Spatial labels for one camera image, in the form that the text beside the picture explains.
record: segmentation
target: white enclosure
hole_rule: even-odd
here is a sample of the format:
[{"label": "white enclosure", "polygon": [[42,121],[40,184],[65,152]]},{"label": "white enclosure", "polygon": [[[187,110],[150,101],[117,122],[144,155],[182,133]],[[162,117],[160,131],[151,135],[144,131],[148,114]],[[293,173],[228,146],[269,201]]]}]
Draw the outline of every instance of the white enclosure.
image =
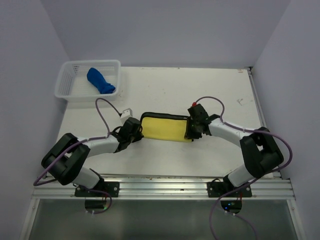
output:
[{"label": "white enclosure", "polygon": [[282,176],[307,238],[318,239],[319,12],[318,0],[0,1],[0,238],[19,238],[40,161],[57,139],[61,65],[117,59],[129,67],[253,67],[266,125],[293,149]]}]

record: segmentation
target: clear acrylic panel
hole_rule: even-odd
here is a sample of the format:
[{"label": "clear acrylic panel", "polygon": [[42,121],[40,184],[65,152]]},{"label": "clear acrylic panel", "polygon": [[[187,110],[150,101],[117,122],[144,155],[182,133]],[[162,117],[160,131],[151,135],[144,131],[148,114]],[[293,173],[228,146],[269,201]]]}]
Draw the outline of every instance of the clear acrylic panel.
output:
[{"label": "clear acrylic panel", "polygon": [[[209,211],[213,200],[119,200],[105,213],[85,213],[83,199],[42,199],[30,240],[206,240],[213,239]],[[286,200],[244,200],[239,213],[257,230],[259,240],[296,240]],[[253,240],[241,219],[213,214],[221,240]]]}]

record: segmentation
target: metal frame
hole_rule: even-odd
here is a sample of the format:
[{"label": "metal frame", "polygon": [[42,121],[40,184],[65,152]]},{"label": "metal frame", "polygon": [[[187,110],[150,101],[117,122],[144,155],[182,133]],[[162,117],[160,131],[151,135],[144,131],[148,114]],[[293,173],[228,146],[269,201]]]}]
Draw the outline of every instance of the metal frame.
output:
[{"label": "metal frame", "polygon": [[29,239],[29,236],[31,234],[32,227],[34,225],[34,221],[36,218],[36,214],[38,211],[40,199],[39,198],[32,198],[28,212],[26,213],[26,217],[24,220],[24,224],[21,230],[21,234],[19,237],[19,240],[26,240]]},{"label": "metal frame", "polygon": [[[105,181],[119,182],[117,199],[122,200],[214,200],[209,198],[207,182],[211,177],[162,177],[162,176],[109,176]],[[251,185],[252,196],[248,200],[294,200],[294,192],[289,180],[260,179]],[[61,186],[58,182],[42,185],[34,189],[33,198],[70,199],[74,198],[75,187]]]},{"label": "metal frame", "polygon": [[292,219],[293,226],[294,226],[294,229],[295,229],[295,232],[296,232],[298,239],[299,240],[306,240],[307,236],[306,236],[304,227],[302,225],[301,218],[299,216],[296,201],[292,199],[292,200],[287,200],[286,202],[288,203],[291,219]]}]

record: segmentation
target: plastic basket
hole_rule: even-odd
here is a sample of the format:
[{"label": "plastic basket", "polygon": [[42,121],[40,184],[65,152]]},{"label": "plastic basket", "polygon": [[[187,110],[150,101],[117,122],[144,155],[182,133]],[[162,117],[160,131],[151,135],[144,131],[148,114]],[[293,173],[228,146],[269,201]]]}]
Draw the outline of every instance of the plastic basket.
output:
[{"label": "plastic basket", "polygon": [[[97,69],[104,79],[115,86],[110,94],[100,94],[87,80],[90,68]],[[121,84],[121,64],[118,60],[67,61],[59,72],[54,95],[69,102],[93,102],[97,98],[115,100]]]}]

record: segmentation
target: white table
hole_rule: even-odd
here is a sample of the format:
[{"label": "white table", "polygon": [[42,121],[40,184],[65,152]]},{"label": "white table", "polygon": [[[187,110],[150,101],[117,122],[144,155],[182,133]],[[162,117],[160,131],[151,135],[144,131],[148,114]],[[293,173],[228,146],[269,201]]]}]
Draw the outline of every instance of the white table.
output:
[{"label": "white table", "polygon": [[[112,103],[119,111],[131,108],[137,119],[144,112],[188,115],[187,109],[196,99],[215,96],[225,104],[226,121],[250,128],[261,126],[245,69],[122,67],[121,74],[122,86]],[[201,104],[209,115],[221,113],[214,100],[205,99]],[[107,103],[99,106],[110,129],[121,125]],[[94,102],[69,102],[58,138],[65,133],[93,137],[106,132]],[[84,166],[101,174],[223,177],[243,163],[237,146],[204,136],[194,142],[143,138],[119,153],[90,157]]]}]

